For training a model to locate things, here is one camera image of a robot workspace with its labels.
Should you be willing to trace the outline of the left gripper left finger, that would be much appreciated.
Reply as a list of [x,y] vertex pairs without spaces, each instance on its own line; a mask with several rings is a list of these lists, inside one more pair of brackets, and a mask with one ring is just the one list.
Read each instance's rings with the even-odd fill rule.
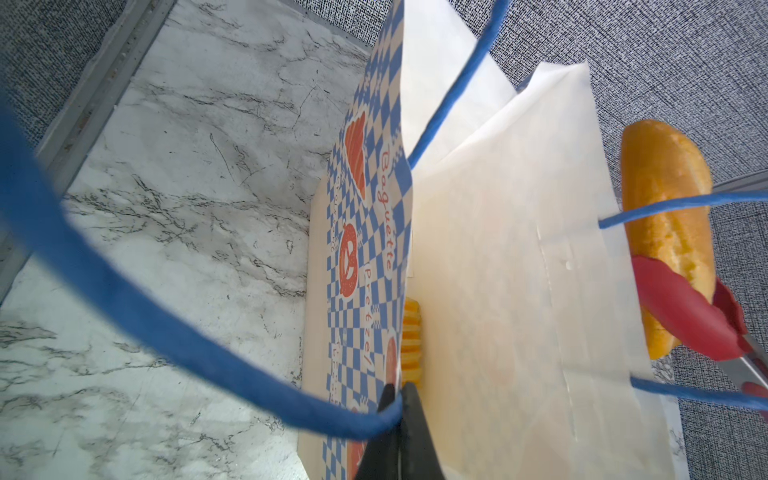
[[400,476],[401,399],[393,384],[384,387],[378,413],[395,413],[394,424],[367,443],[355,475],[356,480],[396,480]]

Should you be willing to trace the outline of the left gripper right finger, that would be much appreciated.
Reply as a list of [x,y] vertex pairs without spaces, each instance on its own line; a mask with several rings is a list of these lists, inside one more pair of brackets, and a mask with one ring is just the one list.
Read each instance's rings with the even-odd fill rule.
[[405,383],[401,397],[400,478],[445,480],[416,385]]

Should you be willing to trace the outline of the ridged yellow bread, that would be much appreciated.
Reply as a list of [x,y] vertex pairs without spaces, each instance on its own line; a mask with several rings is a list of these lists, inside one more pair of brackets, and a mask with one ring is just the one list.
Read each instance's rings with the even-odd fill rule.
[[401,341],[402,383],[419,386],[422,379],[422,315],[417,301],[406,298]]

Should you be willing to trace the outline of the blue checkered paper bag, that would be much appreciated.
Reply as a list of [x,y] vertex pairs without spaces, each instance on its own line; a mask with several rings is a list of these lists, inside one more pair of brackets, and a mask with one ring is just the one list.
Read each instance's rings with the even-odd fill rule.
[[419,393],[461,479],[763,479],[755,413],[635,390],[646,351],[616,213],[623,128],[685,133],[715,180],[764,153],[686,51],[571,55],[590,6],[518,2],[415,166],[490,3],[358,4],[357,44],[283,1],[180,1],[61,199],[21,133],[1,216],[43,249],[1,307],[5,479],[348,479],[362,446],[288,394],[372,413],[422,309]]

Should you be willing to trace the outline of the red kitchen tongs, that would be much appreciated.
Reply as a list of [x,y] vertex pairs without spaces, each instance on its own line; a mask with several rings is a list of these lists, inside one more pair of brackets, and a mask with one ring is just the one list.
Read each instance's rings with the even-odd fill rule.
[[716,282],[712,301],[693,289],[681,275],[660,260],[632,258],[640,306],[687,348],[719,365],[735,392],[702,390],[634,378],[634,388],[729,407],[754,410],[767,416],[767,353],[748,333],[743,309],[732,292]]

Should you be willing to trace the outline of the long brown baguette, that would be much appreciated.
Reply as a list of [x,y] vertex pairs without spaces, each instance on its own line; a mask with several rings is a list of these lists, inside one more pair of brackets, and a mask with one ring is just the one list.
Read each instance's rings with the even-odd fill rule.
[[[658,120],[640,120],[621,137],[622,206],[628,212],[709,195],[713,180],[696,144]],[[716,265],[708,207],[653,214],[625,225],[648,355],[660,360],[681,341],[655,314],[681,298],[683,284],[713,301]]]

